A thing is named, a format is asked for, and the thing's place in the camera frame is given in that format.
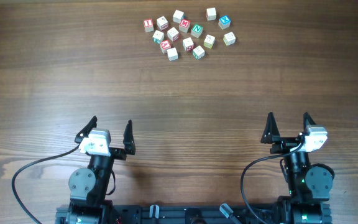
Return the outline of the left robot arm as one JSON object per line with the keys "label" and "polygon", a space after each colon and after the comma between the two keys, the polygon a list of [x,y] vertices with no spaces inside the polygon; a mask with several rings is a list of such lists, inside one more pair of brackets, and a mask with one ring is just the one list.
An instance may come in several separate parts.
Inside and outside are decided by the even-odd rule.
{"label": "left robot arm", "polygon": [[90,156],[86,168],[77,169],[69,178],[70,204],[66,210],[56,213],[56,223],[119,223],[114,214],[112,201],[106,196],[111,177],[115,177],[112,167],[115,160],[126,160],[135,154],[133,124],[129,120],[123,134],[123,148],[111,147],[111,134],[107,129],[97,127],[97,117],[76,135],[80,152]]}

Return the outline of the red A letter block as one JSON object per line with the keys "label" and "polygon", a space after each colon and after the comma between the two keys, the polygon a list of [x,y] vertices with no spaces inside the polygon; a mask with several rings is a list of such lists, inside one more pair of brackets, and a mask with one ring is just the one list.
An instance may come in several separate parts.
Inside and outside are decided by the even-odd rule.
{"label": "red A letter block", "polygon": [[170,44],[169,40],[163,40],[160,43],[160,49],[163,54],[166,54],[167,50],[170,49],[171,47],[172,47],[172,45]]}

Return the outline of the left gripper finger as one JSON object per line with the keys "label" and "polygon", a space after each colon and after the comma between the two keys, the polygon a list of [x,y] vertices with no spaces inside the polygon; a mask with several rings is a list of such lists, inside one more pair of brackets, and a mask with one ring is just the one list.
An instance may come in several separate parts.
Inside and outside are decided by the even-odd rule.
{"label": "left gripper finger", "polygon": [[124,137],[123,145],[124,145],[126,154],[130,154],[130,155],[135,154],[135,141],[134,141],[132,128],[133,128],[132,121],[129,120],[126,125],[124,135],[123,135],[123,137]]}
{"label": "left gripper finger", "polygon": [[87,138],[91,130],[97,127],[97,121],[97,117],[93,116],[89,123],[75,136],[75,143],[80,144],[84,138]]}

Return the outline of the teal-sided picture block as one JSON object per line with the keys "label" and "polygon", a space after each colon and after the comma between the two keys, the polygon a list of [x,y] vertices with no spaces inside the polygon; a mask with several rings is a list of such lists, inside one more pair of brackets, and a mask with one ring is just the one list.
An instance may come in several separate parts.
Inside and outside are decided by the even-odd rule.
{"label": "teal-sided picture block", "polygon": [[164,33],[156,30],[152,36],[152,39],[155,43],[160,44],[164,40]]}

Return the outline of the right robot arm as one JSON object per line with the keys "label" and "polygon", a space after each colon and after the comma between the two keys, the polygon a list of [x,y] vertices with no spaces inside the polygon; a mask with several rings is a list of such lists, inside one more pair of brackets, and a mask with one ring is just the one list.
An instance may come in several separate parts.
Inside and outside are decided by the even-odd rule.
{"label": "right robot arm", "polygon": [[335,173],[325,164],[311,164],[309,153],[321,149],[327,130],[308,113],[303,115],[303,131],[297,137],[281,137],[270,112],[261,142],[271,144],[271,154],[283,157],[280,166],[288,184],[289,196],[280,196],[273,206],[273,223],[332,223],[327,201]]}

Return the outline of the dark red sided block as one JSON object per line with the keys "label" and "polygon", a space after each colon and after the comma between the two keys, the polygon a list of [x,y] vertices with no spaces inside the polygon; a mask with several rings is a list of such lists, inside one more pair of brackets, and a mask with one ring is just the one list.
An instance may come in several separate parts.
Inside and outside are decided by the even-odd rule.
{"label": "dark red sided block", "polygon": [[174,42],[179,38],[179,31],[176,30],[175,27],[172,27],[167,31],[168,38]]}

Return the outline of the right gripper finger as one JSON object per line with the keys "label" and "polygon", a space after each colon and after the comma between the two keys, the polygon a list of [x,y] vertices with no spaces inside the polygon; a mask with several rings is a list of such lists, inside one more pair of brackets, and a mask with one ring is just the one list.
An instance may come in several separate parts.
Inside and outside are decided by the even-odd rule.
{"label": "right gripper finger", "polygon": [[311,118],[310,114],[308,112],[305,112],[303,114],[303,128],[307,129],[307,127],[314,126],[314,125],[316,125],[316,123]]}
{"label": "right gripper finger", "polygon": [[260,142],[262,144],[273,144],[280,142],[280,132],[278,130],[275,117],[272,112],[267,116],[267,122]]}

